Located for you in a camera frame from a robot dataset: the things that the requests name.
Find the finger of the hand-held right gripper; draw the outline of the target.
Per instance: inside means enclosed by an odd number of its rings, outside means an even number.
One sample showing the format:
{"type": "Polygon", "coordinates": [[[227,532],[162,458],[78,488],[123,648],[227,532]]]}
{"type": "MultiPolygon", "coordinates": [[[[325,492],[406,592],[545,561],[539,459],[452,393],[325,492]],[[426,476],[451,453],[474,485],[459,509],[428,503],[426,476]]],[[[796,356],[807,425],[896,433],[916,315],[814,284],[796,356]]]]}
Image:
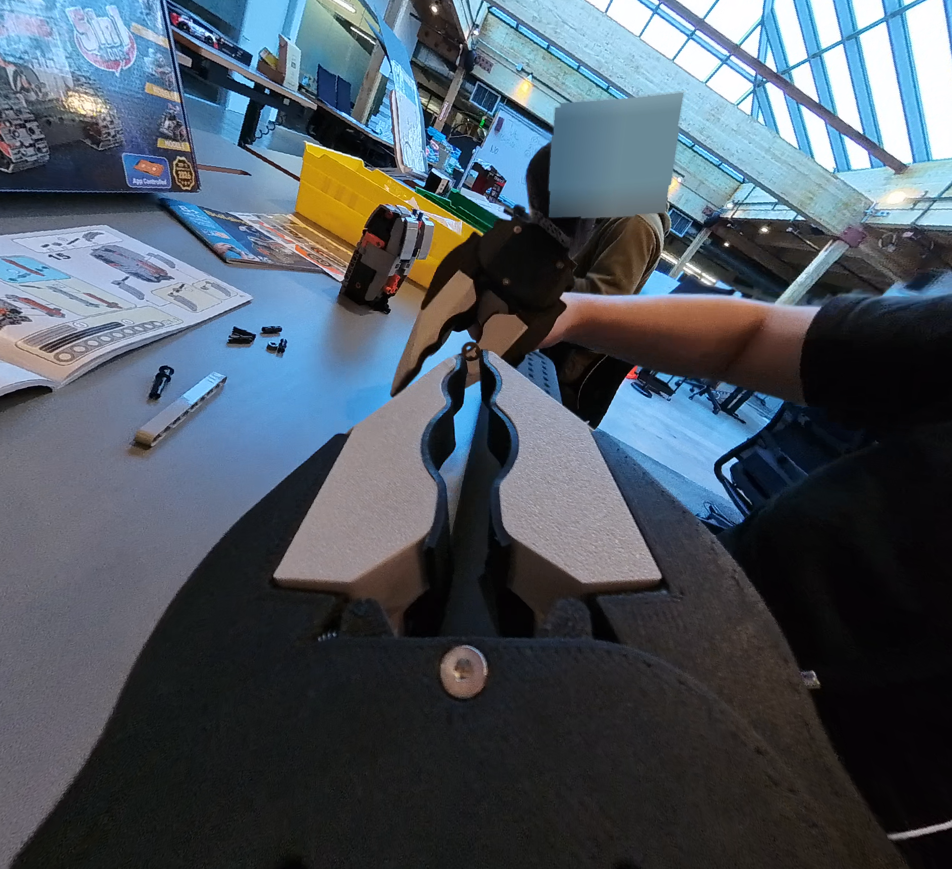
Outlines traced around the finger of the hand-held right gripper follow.
{"type": "Polygon", "coordinates": [[[439,265],[425,294],[390,388],[399,395],[419,374],[422,364],[453,332],[474,322],[477,293],[474,280],[458,265],[439,265]]]}
{"type": "Polygon", "coordinates": [[[548,310],[513,313],[493,291],[484,291],[476,308],[474,341],[506,363],[522,363],[548,333],[548,310]]]}

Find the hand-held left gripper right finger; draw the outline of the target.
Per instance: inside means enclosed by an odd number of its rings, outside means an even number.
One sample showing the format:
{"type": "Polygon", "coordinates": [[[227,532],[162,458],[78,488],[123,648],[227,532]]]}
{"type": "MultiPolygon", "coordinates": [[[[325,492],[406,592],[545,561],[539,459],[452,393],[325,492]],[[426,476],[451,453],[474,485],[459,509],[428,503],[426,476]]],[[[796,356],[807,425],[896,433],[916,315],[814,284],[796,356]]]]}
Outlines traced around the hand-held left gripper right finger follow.
{"type": "Polygon", "coordinates": [[[499,631],[530,637],[559,601],[655,592],[660,567],[593,430],[492,352],[480,353],[489,490],[482,589],[499,631]]]}

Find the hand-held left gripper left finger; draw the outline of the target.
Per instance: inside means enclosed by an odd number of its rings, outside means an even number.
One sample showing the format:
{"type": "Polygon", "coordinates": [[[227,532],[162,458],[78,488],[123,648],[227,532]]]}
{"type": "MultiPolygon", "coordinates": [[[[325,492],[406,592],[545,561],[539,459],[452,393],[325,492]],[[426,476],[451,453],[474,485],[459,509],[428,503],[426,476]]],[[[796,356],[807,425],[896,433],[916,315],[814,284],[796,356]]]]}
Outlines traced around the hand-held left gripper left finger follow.
{"type": "Polygon", "coordinates": [[[374,600],[399,633],[438,630],[451,577],[441,468],[466,385],[459,354],[352,428],[275,571],[279,587],[374,600]]]}

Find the person's right forearm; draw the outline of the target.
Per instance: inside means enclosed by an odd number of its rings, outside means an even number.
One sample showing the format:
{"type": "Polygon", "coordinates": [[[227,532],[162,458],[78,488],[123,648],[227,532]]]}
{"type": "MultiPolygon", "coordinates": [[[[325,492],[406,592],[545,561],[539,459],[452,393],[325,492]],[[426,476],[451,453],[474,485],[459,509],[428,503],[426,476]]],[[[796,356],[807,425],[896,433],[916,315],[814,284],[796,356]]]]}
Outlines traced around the person's right forearm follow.
{"type": "Polygon", "coordinates": [[[803,342],[819,311],[711,295],[570,293],[541,347],[570,342],[651,370],[803,403],[803,342]]]}

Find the grey desk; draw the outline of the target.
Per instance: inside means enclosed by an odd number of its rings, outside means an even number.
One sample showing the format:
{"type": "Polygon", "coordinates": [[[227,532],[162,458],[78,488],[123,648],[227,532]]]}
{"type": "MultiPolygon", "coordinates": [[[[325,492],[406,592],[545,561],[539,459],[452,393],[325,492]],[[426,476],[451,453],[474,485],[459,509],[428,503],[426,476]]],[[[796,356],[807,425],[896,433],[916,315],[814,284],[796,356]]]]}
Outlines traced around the grey desk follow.
{"type": "Polygon", "coordinates": [[[2,867],[581,866],[533,719],[552,641],[490,642],[503,687],[458,701],[442,641],[321,640],[334,599],[271,579],[415,302],[362,317],[321,276],[228,271],[142,196],[2,196],[5,233],[87,221],[254,301],[2,406],[2,867]]]}

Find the toy robot body model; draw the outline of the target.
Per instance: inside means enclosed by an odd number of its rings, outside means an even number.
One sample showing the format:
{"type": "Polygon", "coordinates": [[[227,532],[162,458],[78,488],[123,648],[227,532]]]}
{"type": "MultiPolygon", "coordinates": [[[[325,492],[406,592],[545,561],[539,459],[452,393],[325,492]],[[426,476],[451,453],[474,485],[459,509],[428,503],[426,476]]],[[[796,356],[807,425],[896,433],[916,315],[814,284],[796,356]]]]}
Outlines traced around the toy robot body model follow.
{"type": "Polygon", "coordinates": [[[434,221],[419,209],[381,204],[368,217],[351,256],[338,299],[388,315],[389,300],[414,262],[427,258],[434,221]]]}

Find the green plastic bin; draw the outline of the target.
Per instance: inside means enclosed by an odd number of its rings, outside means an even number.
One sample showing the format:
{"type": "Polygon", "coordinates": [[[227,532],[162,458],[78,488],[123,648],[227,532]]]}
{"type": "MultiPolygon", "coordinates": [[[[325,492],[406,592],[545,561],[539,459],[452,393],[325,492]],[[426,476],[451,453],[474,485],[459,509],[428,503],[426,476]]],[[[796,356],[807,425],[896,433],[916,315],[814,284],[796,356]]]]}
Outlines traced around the green plastic bin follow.
{"type": "Polygon", "coordinates": [[[422,187],[416,187],[414,190],[440,210],[470,225],[481,234],[489,231],[498,222],[512,219],[505,209],[491,210],[481,201],[453,188],[448,188],[440,194],[422,187]]]}

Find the whiteboard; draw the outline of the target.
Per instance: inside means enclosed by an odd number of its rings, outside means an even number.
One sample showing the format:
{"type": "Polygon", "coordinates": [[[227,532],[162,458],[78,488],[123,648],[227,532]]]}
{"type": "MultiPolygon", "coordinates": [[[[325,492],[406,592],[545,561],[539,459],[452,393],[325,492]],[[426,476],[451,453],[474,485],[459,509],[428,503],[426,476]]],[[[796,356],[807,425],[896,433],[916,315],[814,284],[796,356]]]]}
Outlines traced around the whiteboard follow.
{"type": "Polygon", "coordinates": [[[474,160],[495,169],[505,184],[501,198],[527,205],[527,168],[536,152],[551,140],[551,131],[536,125],[516,109],[501,104],[474,160]]]}

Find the white orange leaflet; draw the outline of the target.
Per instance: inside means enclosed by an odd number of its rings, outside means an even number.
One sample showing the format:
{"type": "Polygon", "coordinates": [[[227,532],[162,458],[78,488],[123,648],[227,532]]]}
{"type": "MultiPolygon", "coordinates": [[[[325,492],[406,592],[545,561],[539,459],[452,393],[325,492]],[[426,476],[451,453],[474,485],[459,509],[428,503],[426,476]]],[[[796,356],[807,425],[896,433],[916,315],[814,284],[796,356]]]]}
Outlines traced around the white orange leaflet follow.
{"type": "Polygon", "coordinates": [[[320,271],[337,284],[343,282],[355,251],[353,244],[297,213],[243,212],[237,218],[254,230],[249,236],[255,247],[280,268],[320,271]]]}

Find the yellow plastic bin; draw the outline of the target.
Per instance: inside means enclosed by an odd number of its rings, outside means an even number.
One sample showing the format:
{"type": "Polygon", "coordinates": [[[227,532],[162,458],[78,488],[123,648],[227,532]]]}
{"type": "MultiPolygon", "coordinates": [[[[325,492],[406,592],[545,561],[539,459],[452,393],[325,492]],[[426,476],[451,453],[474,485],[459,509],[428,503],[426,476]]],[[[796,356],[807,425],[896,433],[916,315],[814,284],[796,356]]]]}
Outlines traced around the yellow plastic bin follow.
{"type": "Polygon", "coordinates": [[[428,288],[438,264],[468,237],[469,223],[434,201],[358,158],[309,144],[303,155],[295,211],[347,244],[358,244],[369,216],[379,205],[402,205],[423,211],[434,221],[428,255],[417,259],[410,281],[428,288]]]}

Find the black office chair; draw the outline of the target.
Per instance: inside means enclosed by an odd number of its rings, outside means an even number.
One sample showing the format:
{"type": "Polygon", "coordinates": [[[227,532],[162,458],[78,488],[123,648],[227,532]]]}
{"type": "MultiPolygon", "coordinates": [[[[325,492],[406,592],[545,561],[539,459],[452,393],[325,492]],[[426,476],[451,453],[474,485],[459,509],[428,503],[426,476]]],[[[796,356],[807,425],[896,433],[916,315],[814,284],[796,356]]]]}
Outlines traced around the black office chair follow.
{"type": "Polygon", "coordinates": [[[762,430],[715,462],[715,476],[746,517],[814,471],[872,442],[867,431],[834,421],[826,410],[787,402],[762,430]]]}

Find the blue cover booklet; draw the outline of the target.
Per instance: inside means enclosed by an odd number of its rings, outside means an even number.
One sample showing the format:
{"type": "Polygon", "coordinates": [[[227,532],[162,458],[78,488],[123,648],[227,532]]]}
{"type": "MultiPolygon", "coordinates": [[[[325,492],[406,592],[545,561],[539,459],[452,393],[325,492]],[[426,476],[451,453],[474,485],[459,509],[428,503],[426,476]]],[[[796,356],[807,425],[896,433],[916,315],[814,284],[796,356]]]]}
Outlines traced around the blue cover booklet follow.
{"type": "Polygon", "coordinates": [[[195,235],[223,262],[256,269],[293,270],[277,263],[255,247],[249,236],[254,230],[228,212],[205,209],[180,199],[163,196],[160,206],[195,235]]]}

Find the cardboard box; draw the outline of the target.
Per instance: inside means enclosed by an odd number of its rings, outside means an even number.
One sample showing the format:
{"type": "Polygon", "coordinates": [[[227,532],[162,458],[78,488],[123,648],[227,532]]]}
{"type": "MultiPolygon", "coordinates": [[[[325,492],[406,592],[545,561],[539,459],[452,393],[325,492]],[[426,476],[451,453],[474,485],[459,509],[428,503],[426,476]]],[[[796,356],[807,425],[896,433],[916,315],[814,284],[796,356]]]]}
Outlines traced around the cardboard box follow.
{"type": "Polygon", "coordinates": [[[296,92],[300,84],[301,58],[300,48],[280,34],[277,52],[262,48],[258,53],[256,69],[274,83],[296,92]]]}

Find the open instruction booklet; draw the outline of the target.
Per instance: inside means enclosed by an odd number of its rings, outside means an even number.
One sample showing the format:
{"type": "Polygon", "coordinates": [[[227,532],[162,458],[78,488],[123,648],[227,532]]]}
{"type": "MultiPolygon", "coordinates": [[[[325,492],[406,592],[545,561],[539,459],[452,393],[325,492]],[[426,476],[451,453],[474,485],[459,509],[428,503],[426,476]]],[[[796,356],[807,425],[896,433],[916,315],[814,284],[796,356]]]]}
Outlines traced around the open instruction booklet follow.
{"type": "Polygon", "coordinates": [[[113,227],[1,237],[1,395],[58,390],[252,296],[113,227]]]}

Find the blue toy robot box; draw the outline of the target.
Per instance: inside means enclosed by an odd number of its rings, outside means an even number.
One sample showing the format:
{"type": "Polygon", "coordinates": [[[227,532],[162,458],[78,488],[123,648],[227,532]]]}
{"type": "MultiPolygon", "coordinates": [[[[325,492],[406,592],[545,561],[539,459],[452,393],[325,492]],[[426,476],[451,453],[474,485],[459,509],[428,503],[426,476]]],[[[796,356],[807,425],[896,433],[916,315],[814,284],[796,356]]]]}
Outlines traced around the blue toy robot box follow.
{"type": "Polygon", "coordinates": [[[1,188],[191,193],[165,0],[1,0],[1,188]]]}

